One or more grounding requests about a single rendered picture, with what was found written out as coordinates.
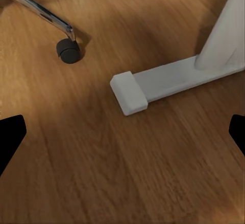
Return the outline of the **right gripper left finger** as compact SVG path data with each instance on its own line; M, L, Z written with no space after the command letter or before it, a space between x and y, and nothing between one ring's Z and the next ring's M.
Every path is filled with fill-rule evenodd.
M22 115L0 120L0 176L27 133Z

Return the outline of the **swivel chair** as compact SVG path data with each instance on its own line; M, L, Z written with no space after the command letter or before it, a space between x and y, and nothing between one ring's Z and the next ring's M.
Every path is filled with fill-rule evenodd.
M79 60L80 48L76 41L75 29L72 25L70 25L68 22L64 21L60 17L56 16L54 13L52 13L34 0L13 1L25 7L34 14L40 16L42 19L54 25L58 29L62 30L68 36L68 38L59 41L56 46L58 57L61 57L62 62L70 64L75 63Z

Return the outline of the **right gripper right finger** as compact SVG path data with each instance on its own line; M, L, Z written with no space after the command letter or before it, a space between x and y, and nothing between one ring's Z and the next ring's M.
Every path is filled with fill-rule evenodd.
M229 134L232 136L237 146L245 155L245 117L240 115L233 115Z

